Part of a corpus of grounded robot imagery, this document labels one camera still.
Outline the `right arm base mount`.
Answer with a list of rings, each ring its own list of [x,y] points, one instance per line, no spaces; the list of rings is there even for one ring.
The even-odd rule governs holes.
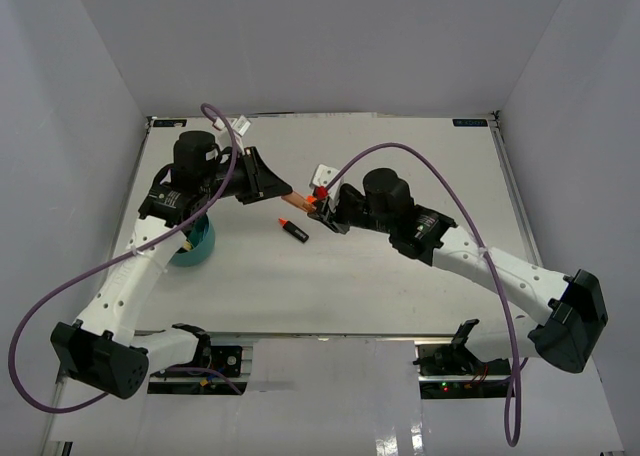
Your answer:
[[[507,395],[511,376],[508,359],[483,361],[467,348],[478,319],[462,323],[443,342],[417,342],[413,361],[422,400],[495,399]]]

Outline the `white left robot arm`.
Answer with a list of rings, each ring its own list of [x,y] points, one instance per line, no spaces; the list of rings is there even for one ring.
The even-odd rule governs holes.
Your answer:
[[[221,149],[209,132],[182,133],[172,162],[156,173],[138,209],[124,261],[73,324],[53,329],[61,370],[120,399],[133,396],[151,371],[148,349],[134,341],[137,321],[170,260],[206,220],[207,204],[234,197],[247,205],[292,191],[256,148]]]

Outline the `right aluminium table rail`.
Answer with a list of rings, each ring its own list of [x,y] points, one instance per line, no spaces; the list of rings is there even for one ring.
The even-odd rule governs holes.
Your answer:
[[[487,121],[499,194],[498,221],[490,236],[490,254],[510,301],[529,314],[536,309],[547,314],[549,303],[561,295],[565,283],[561,276],[541,265],[537,243],[507,155],[499,114],[490,113]]]

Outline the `left aluminium table rail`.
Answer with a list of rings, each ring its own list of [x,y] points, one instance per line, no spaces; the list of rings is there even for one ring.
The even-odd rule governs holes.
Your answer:
[[[76,256],[72,275],[114,254],[150,124],[149,117],[138,116],[132,123],[117,119],[92,127],[89,152],[83,155],[90,172],[81,188],[87,192],[73,205],[77,212],[70,216],[65,234]]]

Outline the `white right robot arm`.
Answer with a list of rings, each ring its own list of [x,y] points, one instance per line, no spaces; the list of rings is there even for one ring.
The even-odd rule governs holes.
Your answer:
[[[532,323],[524,330],[531,356],[567,373],[584,370],[608,323],[592,273],[566,275],[482,246],[452,218],[415,203],[408,183],[389,168],[370,171],[356,189],[337,169],[318,165],[310,188],[310,218],[338,234],[352,228],[385,234],[402,256],[504,295]]]

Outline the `aluminium table rail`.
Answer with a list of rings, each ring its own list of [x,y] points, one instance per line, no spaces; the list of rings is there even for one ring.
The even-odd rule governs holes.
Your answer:
[[[490,236],[490,254],[510,301],[529,314],[536,309],[547,314],[549,303],[561,295],[565,283],[561,276],[541,265],[537,243],[507,155],[499,114],[490,113],[487,121],[499,194],[498,221]]]
[[[90,172],[81,188],[87,192],[73,205],[77,212],[70,216],[65,234],[76,256],[72,275],[114,254],[150,124],[149,117],[138,116],[132,123],[117,119],[92,127],[89,152],[83,155]]]

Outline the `orange transparent highlighter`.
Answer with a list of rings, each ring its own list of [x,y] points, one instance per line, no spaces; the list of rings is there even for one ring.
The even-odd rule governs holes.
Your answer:
[[[315,208],[315,202],[314,203],[309,203],[306,200],[307,196],[303,196],[300,193],[296,192],[296,191],[292,191],[289,194],[283,195],[281,197],[281,199],[285,202],[287,202],[288,204],[290,204],[291,206],[300,209],[302,211],[304,211],[305,213],[309,214],[309,213],[313,213],[316,208]]]

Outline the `right black logo sticker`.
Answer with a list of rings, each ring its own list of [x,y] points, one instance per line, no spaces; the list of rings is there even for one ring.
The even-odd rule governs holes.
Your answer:
[[[487,127],[488,121],[480,118],[453,118],[455,127]]]

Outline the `teal round divided organizer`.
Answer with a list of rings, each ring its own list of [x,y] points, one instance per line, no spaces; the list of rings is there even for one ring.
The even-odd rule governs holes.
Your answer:
[[[183,246],[169,261],[176,267],[194,267],[204,263],[214,252],[216,234],[208,216],[199,219],[187,237],[187,247]]]

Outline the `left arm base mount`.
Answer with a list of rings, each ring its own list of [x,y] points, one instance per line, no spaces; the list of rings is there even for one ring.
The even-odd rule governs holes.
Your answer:
[[[152,375],[148,394],[176,396],[240,396],[252,369],[251,346],[217,345],[199,363],[188,363]]]

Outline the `black highlighter orange cap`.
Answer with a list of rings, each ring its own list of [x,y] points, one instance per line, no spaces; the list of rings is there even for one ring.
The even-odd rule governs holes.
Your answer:
[[[283,218],[279,218],[278,221],[282,229],[299,242],[306,243],[309,240],[309,235],[293,222]]]

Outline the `black logo sticker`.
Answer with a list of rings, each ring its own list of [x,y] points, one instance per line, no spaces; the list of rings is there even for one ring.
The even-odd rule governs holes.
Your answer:
[[[186,119],[154,119],[154,128],[183,128],[187,125]]]
[[[453,118],[455,127],[487,127],[488,121],[480,118]]]

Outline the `left black logo sticker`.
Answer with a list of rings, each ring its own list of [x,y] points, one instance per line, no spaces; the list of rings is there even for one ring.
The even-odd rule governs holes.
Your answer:
[[[186,119],[154,119],[154,128],[183,128],[187,125]]]

